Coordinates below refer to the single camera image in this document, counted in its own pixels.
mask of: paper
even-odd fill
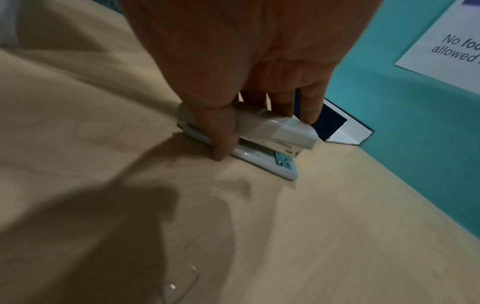
[[[480,0],[456,1],[395,65],[480,94]]]

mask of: stapler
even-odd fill
[[[232,156],[285,179],[296,180],[299,173],[294,159],[303,149],[313,149],[319,138],[313,127],[244,102],[237,101],[233,106],[240,141]],[[188,136],[212,144],[183,104],[177,109],[177,126]]]

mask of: teal wall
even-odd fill
[[[479,237],[480,96],[394,66],[452,3],[385,0],[326,97],[375,131],[369,155]]]

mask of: wood grain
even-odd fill
[[[479,303],[478,240],[357,147],[214,162],[121,15],[31,2],[0,52],[1,303]]]

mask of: finger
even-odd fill
[[[312,124],[320,116],[324,106],[325,91],[329,81],[314,83],[300,88],[300,120]]]
[[[213,144],[213,158],[226,158],[239,143],[237,116],[232,104],[219,108],[201,108],[185,104],[198,127],[210,137]]]
[[[241,91],[240,94],[243,102],[257,107],[267,108],[267,95],[265,93]]]
[[[271,110],[277,114],[291,117],[294,114],[295,90],[269,93]]]

